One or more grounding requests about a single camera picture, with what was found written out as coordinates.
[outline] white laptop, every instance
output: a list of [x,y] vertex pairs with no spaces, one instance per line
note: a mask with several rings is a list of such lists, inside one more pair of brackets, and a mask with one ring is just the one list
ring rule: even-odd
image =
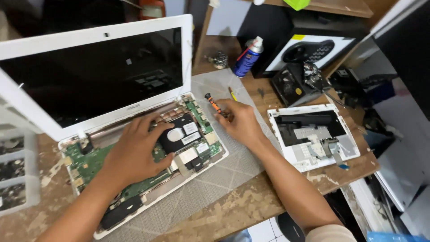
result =
[[0,96],[59,141],[77,195],[133,118],[175,123],[152,151],[155,162],[175,152],[172,165],[118,194],[96,239],[228,156],[191,93],[192,24],[188,14],[0,43]]
[[300,172],[360,156],[357,144],[335,104],[267,111],[285,159]]

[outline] yellow pencil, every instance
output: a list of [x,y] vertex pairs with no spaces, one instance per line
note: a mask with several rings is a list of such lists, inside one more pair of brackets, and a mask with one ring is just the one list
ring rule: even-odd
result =
[[233,97],[233,99],[234,99],[235,101],[237,101],[236,97],[235,97],[235,96],[234,96],[234,94],[233,94],[233,90],[231,89],[231,87],[228,87],[228,91],[230,92],[230,94],[231,94],[231,96]]

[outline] green plastic object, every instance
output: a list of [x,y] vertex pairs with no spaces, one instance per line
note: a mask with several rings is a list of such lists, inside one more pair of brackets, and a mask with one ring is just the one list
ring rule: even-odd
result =
[[310,0],[284,0],[294,10],[299,11],[309,5]]

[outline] orange screwdriver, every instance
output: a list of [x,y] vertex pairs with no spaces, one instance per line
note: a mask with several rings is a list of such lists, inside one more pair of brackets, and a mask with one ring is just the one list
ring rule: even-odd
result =
[[210,93],[206,93],[205,98],[212,104],[212,107],[215,108],[215,110],[221,114],[224,118],[228,118],[228,115],[221,110],[220,107],[218,107],[218,105],[216,104],[216,102],[214,101],[214,99],[211,97]]

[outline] work mat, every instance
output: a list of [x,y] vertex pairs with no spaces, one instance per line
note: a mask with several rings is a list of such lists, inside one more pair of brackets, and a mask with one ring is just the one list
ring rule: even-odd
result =
[[217,100],[231,98],[231,87],[239,102],[254,107],[257,120],[264,134],[280,150],[279,144],[257,111],[242,82],[230,69],[223,69],[192,77],[192,93],[207,114],[211,125],[223,141],[229,156],[183,185],[170,195],[152,205],[141,214],[104,237],[103,242],[148,242],[163,234],[181,220],[215,202],[244,182],[264,171],[261,162],[249,150],[228,136],[217,123],[214,108],[204,98],[206,93]]

